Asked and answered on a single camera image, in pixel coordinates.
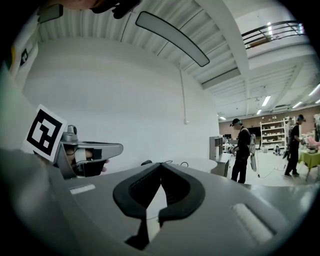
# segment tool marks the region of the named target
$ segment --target white floor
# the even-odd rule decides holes
[[[282,156],[276,156],[270,150],[268,153],[257,152],[256,157],[257,172],[260,174],[258,177],[257,172],[254,172],[251,168],[250,158],[246,167],[245,183],[250,185],[263,185],[263,186],[297,186],[305,184],[313,184],[317,179],[318,169],[311,169],[306,181],[308,168],[299,163],[296,167],[299,177],[285,177],[284,166],[287,163]],[[230,179],[232,174],[232,168],[235,164],[235,157],[231,157],[229,171],[227,177]]]

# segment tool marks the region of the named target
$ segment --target white sticker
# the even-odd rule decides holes
[[[24,144],[53,162],[67,121],[41,104],[36,111],[37,115],[24,139]]]

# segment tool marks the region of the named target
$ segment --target cabinet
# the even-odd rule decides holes
[[[286,141],[286,121],[274,121],[260,123],[261,147],[273,150],[276,145],[281,149],[287,146]]]

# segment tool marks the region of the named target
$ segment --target metal railing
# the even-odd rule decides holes
[[[303,25],[296,20],[270,23],[242,34],[246,50],[274,40],[296,36],[306,36]]]

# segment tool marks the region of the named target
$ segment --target green tablecloth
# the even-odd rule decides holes
[[[320,165],[320,151],[318,153],[308,153],[306,151],[301,151],[301,155],[298,163],[304,162],[308,169],[316,167]]]

